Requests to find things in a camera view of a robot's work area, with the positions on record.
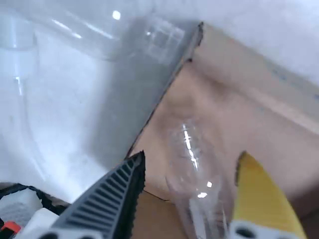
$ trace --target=clear plastic bottle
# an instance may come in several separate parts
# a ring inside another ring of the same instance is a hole
[[[188,237],[227,238],[233,200],[213,145],[188,120],[170,132],[169,146],[166,181]]]
[[[37,69],[33,28],[30,22],[0,7],[0,30],[0,147],[11,157],[4,160],[11,165],[24,165],[21,161],[27,160],[44,179],[44,161],[32,136],[26,103],[27,81]]]
[[[2,0],[28,20],[97,58],[117,60],[139,48],[153,1]]]

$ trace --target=white plastic part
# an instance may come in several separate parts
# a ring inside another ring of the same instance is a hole
[[[32,25],[16,14],[0,10],[0,76],[27,79],[37,66]]]
[[[1,198],[0,218],[4,222],[13,221],[24,227],[40,208],[42,204],[36,192],[24,189]]]
[[[36,228],[27,234],[18,234],[15,239],[103,239],[98,231],[86,229]]]
[[[49,228],[58,218],[59,216],[50,210],[41,208],[34,213],[33,217],[19,234],[26,235],[37,228]]]
[[[229,239],[300,239],[293,233],[263,227],[247,221],[232,221]]]

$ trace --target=white surface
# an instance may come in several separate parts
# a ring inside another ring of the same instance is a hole
[[[0,218],[4,222],[12,221],[24,227],[40,208],[42,204],[36,192],[24,189],[1,198]]]
[[[319,85],[319,1],[157,0],[157,8],[178,17],[204,20]]]
[[[47,210],[46,208],[41,208],[34,213],[33,217],[19,234],[25,235],[37,228],[49,228],[58,217],[58,215]]]

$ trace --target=plastic bottle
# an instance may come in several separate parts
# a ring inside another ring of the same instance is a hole
[[[1,148],[12,158],[19,159],[3,160],[12,165],[28,160],[44,179],[43,158],[31,133],[26,106],[27,80],[36,75],[37,69],[33,28],[25,19],[0,7],[0,31],[0,143],[5,144]]]
[[[169,134],[166,181],[190,239],[227,238],[233,201],[213,145],[193,120]]]
[[[152,1],[2,0],[28,20],[51,29],[97,58],[117,60],[139,48]]]

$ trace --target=screw hole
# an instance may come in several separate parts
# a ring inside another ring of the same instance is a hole
[[[238,234],[244,238],[256,238],[256,235],[248,228],[238,228],[236,230],[236,234]]]
[[[47,233],[41,236],[40,239],[58,239],[58,235],[56,233]]]

